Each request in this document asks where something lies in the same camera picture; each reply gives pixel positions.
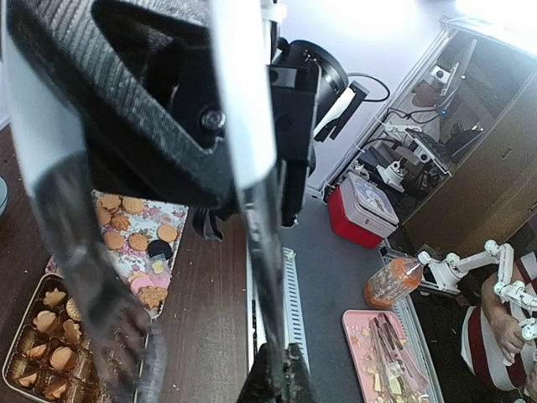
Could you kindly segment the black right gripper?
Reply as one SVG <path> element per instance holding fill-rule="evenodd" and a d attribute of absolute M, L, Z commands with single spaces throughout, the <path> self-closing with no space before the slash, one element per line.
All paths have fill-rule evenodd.
<path fill-rule="evenodd" d="M 13 140 L 44 227 L 92 227 L 92 187 L 221 219 L 262 185 L 295 224 L 317 69 L 275 1 L 9 1 Z M 277 55 L 276 50 L 284 53 Z"/>

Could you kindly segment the brown flower cookie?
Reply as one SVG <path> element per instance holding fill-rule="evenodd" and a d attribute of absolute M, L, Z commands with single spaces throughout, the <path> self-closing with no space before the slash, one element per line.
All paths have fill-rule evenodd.
<path fill-rule="evenodd" d="M 46 291 L 43 299 L 43 303 L 49 307 L 57 307 L 64 303 L 66 293 L 58 288 L 54 288 L 52 291 Z"/>

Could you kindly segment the metal serving tongs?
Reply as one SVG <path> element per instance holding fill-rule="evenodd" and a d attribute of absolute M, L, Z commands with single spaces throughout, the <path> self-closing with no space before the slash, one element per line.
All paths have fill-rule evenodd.
<path fill-rule="evenodd" d="M 115 402 L 155 402 L 162 332 L 118 278 L 91 199 L 99 156 L 124 190 L 236 200 L 266 343 L 248 378 L 279 400 L 284 298 L 269 31 L 259 1 L 4 1 L 13 142 L 33 214 Z"/>

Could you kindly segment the gold cookie tin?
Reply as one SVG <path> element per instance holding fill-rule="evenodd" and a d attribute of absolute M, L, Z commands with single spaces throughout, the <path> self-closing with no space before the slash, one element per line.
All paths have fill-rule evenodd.
<path fill-rule="evenodd" d="M 45 292 L 54 288 L 66 293 L 64 303 L 46 306 Z M 11 390 L 34 402 L 113 401 L 60 276 L 41 277 L 8 350 L 2 377 Z"/>

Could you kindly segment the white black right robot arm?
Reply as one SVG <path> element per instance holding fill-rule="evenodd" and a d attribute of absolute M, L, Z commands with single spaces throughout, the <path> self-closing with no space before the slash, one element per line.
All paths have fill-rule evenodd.
<path fill-rule="evenodd" d="M 97 189 L 224 220 L 237 212 L 208 2 L 9 1 L 3 11 L 6 39 L 79 113 Z M 291 227 L 314 142 L 337 136 L 367 93 L 320 46 L 268 31 L 281 222 Z"/>

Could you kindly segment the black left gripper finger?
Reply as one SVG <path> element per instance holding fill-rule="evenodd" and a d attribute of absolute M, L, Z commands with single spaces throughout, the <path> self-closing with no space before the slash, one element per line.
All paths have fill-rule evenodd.
<path fill-rule="evenodd" d="M 284 350 L 279 370 L 274 370 L 270 364 L 268 344 L 262 344 L 237 398 L 238 403 L 318 401 L 305 358 L 297 343 L 289 344 Z"/>

